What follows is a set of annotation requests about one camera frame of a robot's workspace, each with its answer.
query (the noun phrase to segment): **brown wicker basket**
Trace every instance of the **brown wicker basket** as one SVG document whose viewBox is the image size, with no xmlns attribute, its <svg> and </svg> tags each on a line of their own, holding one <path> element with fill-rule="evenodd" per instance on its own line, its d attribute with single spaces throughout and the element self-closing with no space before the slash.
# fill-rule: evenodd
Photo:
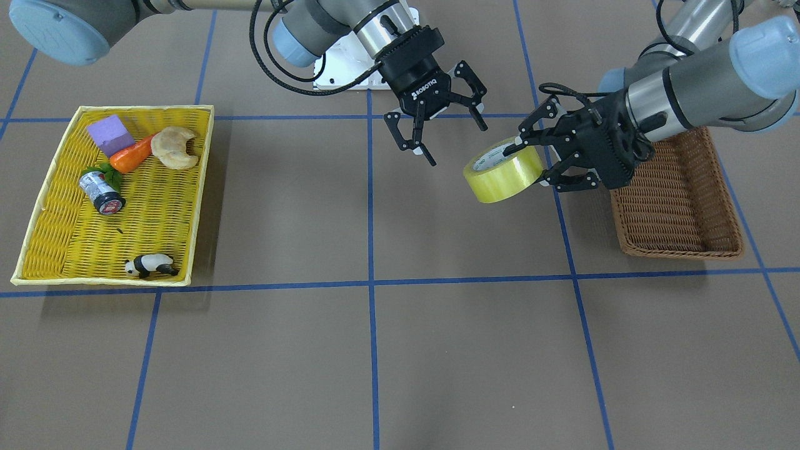
<svg viewBox="0 0 800 450">
<path fill-rule="evenodd" d="M 630 186 L 611 191 L 622 251 L 650 258 L 740 259 L 742 231 L 705 127 L 655 143 Z"/>
</svg>

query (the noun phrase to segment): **yellow woven tray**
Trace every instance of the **yellow woven tray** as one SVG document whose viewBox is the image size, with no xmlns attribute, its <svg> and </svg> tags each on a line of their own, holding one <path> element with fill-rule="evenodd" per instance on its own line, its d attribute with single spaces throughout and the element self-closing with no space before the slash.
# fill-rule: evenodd
<svg viewBox="0 0 800 450">
<path fill-rule="evenodd" d="M 189 141 L 188 151 L 200 161 L 175 171 L 150 156 L 123 175 L 125 207 L 100 215 L 78 178 L 86 167 L 108 160 L 86 127 L 114 114 L 137 141 L 168 126 L 189 128 L 199 136 Z M 188 285 L 213 126 L 213 106 L 78 108 L 39 192 L 11 283 Z M 126 259 L 149 253 L 172 256 L 179 273 L 148 279 L 125 273 Z"/>
</svg>

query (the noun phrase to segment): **packing tape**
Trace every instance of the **packing tape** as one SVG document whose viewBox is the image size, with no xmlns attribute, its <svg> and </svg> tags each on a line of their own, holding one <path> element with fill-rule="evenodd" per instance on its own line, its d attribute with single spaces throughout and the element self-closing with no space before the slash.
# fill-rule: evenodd
<svg viewBox="0 0 800 450">
<path fill-rule="evenodd" d="M 510 155 L 502 151 L 514 143 L 508 138 L 494 144 L 464 167 L 464 178 L 481 203 L 494 203 L 519 194 L 544 171 L 536 148 L 528 146 Z"/>
</svg>

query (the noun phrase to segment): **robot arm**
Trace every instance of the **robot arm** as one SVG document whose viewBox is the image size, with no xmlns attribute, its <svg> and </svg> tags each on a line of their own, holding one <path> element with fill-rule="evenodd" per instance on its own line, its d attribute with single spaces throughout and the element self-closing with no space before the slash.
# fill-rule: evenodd
<svg viewBox="0 0 800 450">
<path fill-rule="evenodd" d="M 487 129 L 482 113 L 486 86 L 465 62 L 446 73 L 433 53 L 444 45 L 438 29 L 417 26 L 399 0 L 297 0 L 275 30 L 278 52 L 295 66 L 309 66 L 336 41 L 353 31 L 378 72 L 397 97 L 400 107 L 386 113 L 384 121 L 402 151 L 425 155 L 436 162 L 422 141 L 425 121 L 451 103 L 465 106 L 481 131 Z M 453 92 L 453 78 L 470 88 L 469 96 Z M 411 116 L 410 139 L 399 129 L 401 113 Z"/>
<path fill-rule="evenodd" d="M 400 150 L 425 155 L 435 165 L 422 142 L 422 127 L 451 103 L 465 106 L 478 128 L 486 130 L 481 116 L 486 87 L 464 61 L 450 73 L 440 69 L 433 53 L 444 45 L 441 33 L 436 28 L 415 25 L 408 7 L 399 0 L 12 0 L 9 16 L 19 33 L 40 51 L 58 61 L 84 66 L 107 54 L 149 16 L 177 10 L 258 8 L 271 12 L 271 20 L 276 9 L 284 12 L 286 6 L 288 12 L 278 21 L 272 36 L 278 53 L 294 66 L 310 66 L 341 37 L 350 32 L 356 34 L 398 99 L 400 107 L 384 115 L 384 119 Z M 258 56 L 254 42 L 251 45 L 259 65 L 275 82 L 309 94 L 275 78 Z M 453 92 L 453 78 L 463 79 L 471 94 Z M 405 139 L 398 128 L 401 113 L 414 119 L 410 139 Z"/>
<path fill-rule="evenodd" d="M 723 4 L 728 5 L 726 13 Z M 617 72 L 618 89 L 596 102 L 564 86 L 543 85 L 558 89 L 542 89 L 554 95 L 523 121 L 516 143 L 503 154 L 528 145 L 551 145 L 558 162 L 537 182 L 555 185 L 559 191 L 594 189 L 600 182 L 616 189 L 627 186 L 636 166 L 651 157 L 652 142 L 694 127 L 733 125 L 743 131 L 765 131 L 785 122 L 798 107 L 798 29 L 790 18 L 779 16 L 714 43 L 733 17 L 730 4 L 729 0 L 687 1 L 684 12 L 711 11 L 705 17 L 678 13 L 676 19 L 684 17 L 682 24 L 673 20 L 667 27 L 677 33 L 673 39 L 694 48 L 692 55 L 678 54 L 682 52 L 657 39 L 637 66 L 624 70 L 624 77 Z M 601 88 L 614 83 L 607 75 Z M 556 94 L 576 97 L 584 107 L 565 113 Z M 534 130 L 542 119 L 557 122 Z M 565 175 L 571 167 L 586 172 Z"/>
</svg>

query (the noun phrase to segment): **tin can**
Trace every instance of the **tin can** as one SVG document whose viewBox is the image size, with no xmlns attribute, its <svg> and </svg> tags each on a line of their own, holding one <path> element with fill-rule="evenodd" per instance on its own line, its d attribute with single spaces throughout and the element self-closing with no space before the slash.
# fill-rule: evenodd
<svg viewBox="0 0 800 450">
<path fill-rule="evenodd" d="M 94 209 L 102 215 L 112 215 L 125 206 L 125 199 L 106 183 L 106 177 L 100 171 L 84 174 L 78 184 L 89 195 Z"/>
</svg>

